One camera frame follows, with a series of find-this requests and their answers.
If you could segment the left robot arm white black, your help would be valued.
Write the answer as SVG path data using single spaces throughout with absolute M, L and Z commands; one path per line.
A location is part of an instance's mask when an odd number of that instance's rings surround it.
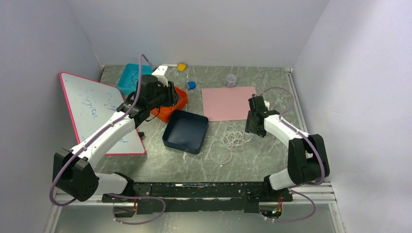
M 123 202 L 130 201 L 135 196 L 133 179 L 118 172 L 96 173 L 94 168 L 120 139 L 147 121 L 153 109 L 176 105 L 177 98 L 172 81 L 156 75 L 139 75 L 136 90 L 105 124 L 78 145 L 54 154 L 51 203 L 66 206 L 93 195 L 112 195 Z

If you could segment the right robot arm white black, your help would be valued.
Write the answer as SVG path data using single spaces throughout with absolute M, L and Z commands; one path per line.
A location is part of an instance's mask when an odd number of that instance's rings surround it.
M 281 190 L 306 183 L 323 182 L 330 174 L 325 143 L 319 134 L 309 134 L 291 125 L 276 110 L 269 110 L 263 96 L 249 100 L 245 132 L 265 137 L 270 133 L 288 148 L 287 167 L 264 178 L 262 195 L 268 201 Z

